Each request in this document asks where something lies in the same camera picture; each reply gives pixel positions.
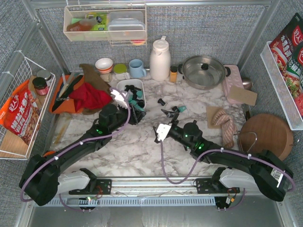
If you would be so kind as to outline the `teal capsule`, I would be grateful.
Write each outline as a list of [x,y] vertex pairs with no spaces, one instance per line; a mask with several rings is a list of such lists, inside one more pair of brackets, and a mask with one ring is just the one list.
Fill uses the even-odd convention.
[[131,100],[129,103],[132,104],[132,105],[136,105],[137,101],[136,100]]
[[137,95],[138,98],[142,98],[143,92],[142,91],[137,91],[136,95]]
[[186,106],[184,106],[184,105],[178,107],[178,111],[179,111],[180,113],[184,112],[186,109],[187,109],[187,108],[186,108]]

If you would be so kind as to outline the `clear wall shelf bin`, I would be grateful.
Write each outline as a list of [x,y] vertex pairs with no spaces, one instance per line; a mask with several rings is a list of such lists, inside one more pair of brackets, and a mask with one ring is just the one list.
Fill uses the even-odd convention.
[[138,45],[147,40],[146,6],[66,6],[63,33],[72,42],[109,41]]

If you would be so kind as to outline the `green lid sugar jar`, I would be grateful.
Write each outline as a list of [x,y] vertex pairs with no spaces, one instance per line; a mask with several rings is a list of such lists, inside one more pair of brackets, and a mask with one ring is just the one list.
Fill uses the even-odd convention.
[[130,79],[130,74],[127,72],[127,67],[125,64],[119,63],[113,67],[113,72],[116,79],[121,81],[125,79]]

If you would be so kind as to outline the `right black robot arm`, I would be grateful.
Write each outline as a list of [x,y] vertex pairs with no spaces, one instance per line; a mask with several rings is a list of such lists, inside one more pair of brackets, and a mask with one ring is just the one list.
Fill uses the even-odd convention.
[[219,164],[240,170],[252,176],[259,191],[274,201],[283,201],[286,192],[295,190],[293,172],[269,150],[257,154],[244,154],[226,149],[203,138],[196,121],[178,126],[178,113],[170,123],[154,127],[155,142],[162,144],[166,138],[180,143],[196,162]]

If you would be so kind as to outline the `light blue mug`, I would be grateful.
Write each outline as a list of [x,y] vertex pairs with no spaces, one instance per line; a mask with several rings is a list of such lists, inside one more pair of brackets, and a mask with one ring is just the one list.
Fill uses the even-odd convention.
[[139,79],[147,76],[143,62],[140,59],[133,59],[129,62],[130,77]]

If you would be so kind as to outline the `orange seasoning packet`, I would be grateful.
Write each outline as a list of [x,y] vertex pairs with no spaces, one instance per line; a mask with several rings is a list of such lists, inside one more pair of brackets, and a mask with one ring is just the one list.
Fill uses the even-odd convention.
[[19,85],[0,109],[0,124],[29,145],[40,116],[32,102],[29,80]]

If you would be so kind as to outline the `pink tray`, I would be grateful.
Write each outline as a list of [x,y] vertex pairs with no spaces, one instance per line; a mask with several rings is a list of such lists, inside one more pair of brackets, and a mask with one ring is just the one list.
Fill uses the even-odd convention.
[[223,87],[224,95],[227,98],[227,102],[229,104],[238,104],[238,105],[242,104],[241,102],[228,97],[228,94],[231,91],[232,86],[244,88],[242,84],[239,68],[237,65],[224,65],[224,67],[226,68],[228,75],[223,80],[222,87]]

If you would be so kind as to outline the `tan felt pad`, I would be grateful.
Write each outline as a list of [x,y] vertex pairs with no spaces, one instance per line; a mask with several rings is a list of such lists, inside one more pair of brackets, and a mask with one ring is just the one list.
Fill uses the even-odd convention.
[[217,107],[217,106],[207,106],[206,107],[206,116],[207,116],[207,127],[209,129],[220,129],[220,125],[216,126],[216,125],[212,125],[211,121],[213,119],[213,117],[215,116],[215,114],[222,110],[222,107]]

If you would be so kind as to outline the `white storage basket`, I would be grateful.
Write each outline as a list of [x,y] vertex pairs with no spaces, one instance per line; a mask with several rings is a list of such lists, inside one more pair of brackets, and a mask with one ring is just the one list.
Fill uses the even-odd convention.
[[[143,96],[142,98],[138,98],[136,93],[133,91],[128,91],[127,94],[128,94],[128,102],[130,102],[131,100],[136,100],[137,103],[140,101],[140,100],[143,100],[145,102],[145,106],[146,106],[146,101],[145,101],[145,93],[144,93],[144,87],[143,87],[143,83],[141,80],[139,79],[126,79],[126,80],[122,80],[120,82],[118,82],[116,88],[120,91],[125,91],[125,85],[134,85],[134,87],[138,87],[142,90],[143,92]],[[136,107],[137,109],[139,110],[144,110],[145,109],[145,106],[144,108],[140,107],[138,104],[136,105],[133,105],[134,107]]]

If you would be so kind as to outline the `orange tray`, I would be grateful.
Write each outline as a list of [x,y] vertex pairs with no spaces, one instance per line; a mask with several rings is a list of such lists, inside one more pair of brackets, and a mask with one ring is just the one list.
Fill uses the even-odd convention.
[[[77,84],[73,86],[73,90],[78,89],[84,83],[84,76],[82,74],[73,74],[65,75],[66,83],[69,85],[77,78],[80,77],[80,80]],[[80,108],[79,110],[75,109],[74,100],[67,97],[64,97],[63,93],[67,91],[66,88],[63,92],[61,92],[62,88],[64,87],[63,77],[60,77],[59,82],[55,88],[53,98],[49,104],[48,111],[52,114],[61,114],[61,113],[70,113],[70,114],[80,114],[83,112],[84,108]]]

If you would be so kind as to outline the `steel lid jar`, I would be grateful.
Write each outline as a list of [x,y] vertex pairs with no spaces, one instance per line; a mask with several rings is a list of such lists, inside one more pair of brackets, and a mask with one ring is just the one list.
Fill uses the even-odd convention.
[[46,81],[50,81],[52,78],[52,74],[48,70],[39,70],[36,75],[37,77],[44,78]]

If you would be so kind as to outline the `brown cloth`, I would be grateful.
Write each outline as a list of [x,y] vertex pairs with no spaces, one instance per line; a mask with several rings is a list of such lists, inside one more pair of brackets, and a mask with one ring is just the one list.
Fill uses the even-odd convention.
[[[100,74],[97,73],[90,64],[82,63],[79,67],[83,69],[84,82],[90,83],[95,89],[103,90],[110,95],[111,86],[100,77]],[[84,115],[92,115],[99,112],[101,109],[102,108],[90,110],[84,108],[82,113]]]

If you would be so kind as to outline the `red cloth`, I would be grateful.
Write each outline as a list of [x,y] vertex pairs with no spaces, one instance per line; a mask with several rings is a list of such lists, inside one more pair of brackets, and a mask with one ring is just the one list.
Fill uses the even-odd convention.
[[109,104],[113,99],[103,90],[95,89],[90,83],[83,83],[78,89],[69,94],[69,98],[74,100],[75,110],[82,108],[99,109]]

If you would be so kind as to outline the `red lid jar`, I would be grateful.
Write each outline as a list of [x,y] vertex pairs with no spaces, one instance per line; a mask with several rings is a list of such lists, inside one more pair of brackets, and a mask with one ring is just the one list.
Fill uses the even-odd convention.
[[47,82],[42,77],[35,77],[32,81],[32,84],[34,86],[34,89],[36,93],[40,96],[45,96],[48,94],[49,87],[47,85]]

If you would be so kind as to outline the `clear plastic food containers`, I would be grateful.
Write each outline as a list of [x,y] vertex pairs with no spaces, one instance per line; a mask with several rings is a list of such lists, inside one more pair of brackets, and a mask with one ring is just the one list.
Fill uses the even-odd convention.
[[141,11],[110,12],[107,30],[112,40],[145,38],[145,23]]

